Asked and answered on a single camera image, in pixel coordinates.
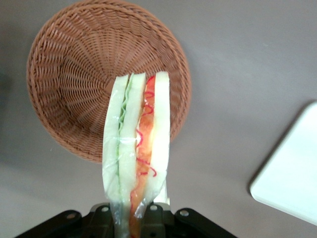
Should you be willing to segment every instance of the plastic wrap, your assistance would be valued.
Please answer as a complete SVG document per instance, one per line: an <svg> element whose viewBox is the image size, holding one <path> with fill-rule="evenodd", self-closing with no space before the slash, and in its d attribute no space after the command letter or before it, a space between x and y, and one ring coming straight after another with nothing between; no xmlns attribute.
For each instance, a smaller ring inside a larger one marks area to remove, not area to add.
<svg viewBox="0 0 317 238"><path fill-rule="evenodd" d="M104 129L103 181L116 238L139 238L140 219L147 205L159 194L168 199L169 84L167 87L165 82L164 91L160 88L162 80L153 82L155 91L150 80L145 84L145 74L132 74L130 79L128 75L117 77L110 97Z"/></svg>

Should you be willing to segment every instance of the white plate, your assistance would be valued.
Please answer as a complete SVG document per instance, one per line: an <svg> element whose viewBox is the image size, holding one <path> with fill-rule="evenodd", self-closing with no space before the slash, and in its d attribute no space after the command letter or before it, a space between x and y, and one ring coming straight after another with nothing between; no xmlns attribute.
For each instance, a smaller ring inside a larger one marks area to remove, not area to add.
<svg viewBox="0 0 317 238"><path fill-rule="evenodd" d="M258 202L317 225L317 102L299 116L250 192Z"/></svg>

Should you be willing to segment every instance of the woven basket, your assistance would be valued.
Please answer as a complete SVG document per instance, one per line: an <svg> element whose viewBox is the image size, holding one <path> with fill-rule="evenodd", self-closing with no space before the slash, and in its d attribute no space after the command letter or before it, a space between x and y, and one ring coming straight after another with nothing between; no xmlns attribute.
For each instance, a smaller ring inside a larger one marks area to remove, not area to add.
<svg viewBox="0 0 317 238"><path fill-rule="evenodd" d="M191 80L186 57L159 20L119 0L87 0L54 15L37 34L28 63L32 104L54 139L101 162L103 132L116 76L170 76L171 139L187 116Z"/></svg>

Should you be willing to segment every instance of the basket rim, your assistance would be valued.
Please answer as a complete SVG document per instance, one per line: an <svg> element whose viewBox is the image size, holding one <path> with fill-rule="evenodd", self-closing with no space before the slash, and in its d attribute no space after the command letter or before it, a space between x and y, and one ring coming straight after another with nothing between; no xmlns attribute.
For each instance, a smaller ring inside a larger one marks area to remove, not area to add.
<svg viewBox="0 0 317 238"><path fill-rule="evenodd" d="M38 52L38 45L40 45L41 41L45 40L45 36L48 32L50 32L50 29L54 29L55 23L58 22L59 19L61 19L65 15L69 15L71 13L75 13L79 9L90 9L92 7L103 7L107 8L106 6L115 6L118 11L124 12L129 15L133 15L137 17L138 19L142 20L143 22L146 22L147 25L152 27L159 36L167 43L168 47L172 49L176 54L174 54L177 62L179 64L182 62L184 72L188 74L187 78L187 85L186 92L187 92L187 101L183 102L183 104L186 103L186 107L180 106L182 110L179 110L178 113L176 113L176 118L178 118L178 126L175 130L174 137L179 133L182 125L185 123L185 119L187 117L190 102L191 102L191 79L190 79L190 71L187 59L185 57L185 54L183 52L183 49L181 48L179 42L175 38L175 36L172 34L172 32L166 27L164 23L162 23L159 19L157 19L152 13L147 11L146 9L134 4L129 3L123 0L83 0L80 2L76 2L70 6L67 6L63 9L61 9L59 12L54 14L46 23L42 26L38 34L36 35L33 44L31 46L28 60L27 60L27 87L28 87L28 93L29 97L32 101L32 106L35 109L38 118L44 125L45 129L49 132L49 134L62 146L66 147L70 152L84 158L88 159L90 161L99 162L99 159L96 158L93 154L87 154L80 150L79 148L74 148L73 144L71 144L68 140L64 139L62 134L60 134L54 126L50 123L49 118L45 115L42 106L40 105L39 98L37 95L37 86L35 83L35 80L32 78L34 65L36 64L34 62L34 57L39 53Z"/></svg>

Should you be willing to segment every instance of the gray table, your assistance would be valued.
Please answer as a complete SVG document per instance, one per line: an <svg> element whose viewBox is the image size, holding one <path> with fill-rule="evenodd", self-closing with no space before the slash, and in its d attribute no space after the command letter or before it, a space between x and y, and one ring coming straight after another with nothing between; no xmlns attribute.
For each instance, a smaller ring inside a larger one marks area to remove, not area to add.
<svg viewBox="0 0 317 238"><path fill-rule="evenodd" d="M34 37L74 0L0 1L0 237L104 202L101 166L59 146L25 82ZM240 238L312 238L317 227L256 202L248 183L309 100L317 99L317 2L133 0L174 33L193 98L171 144L171 208L191 207Z"/></svg>

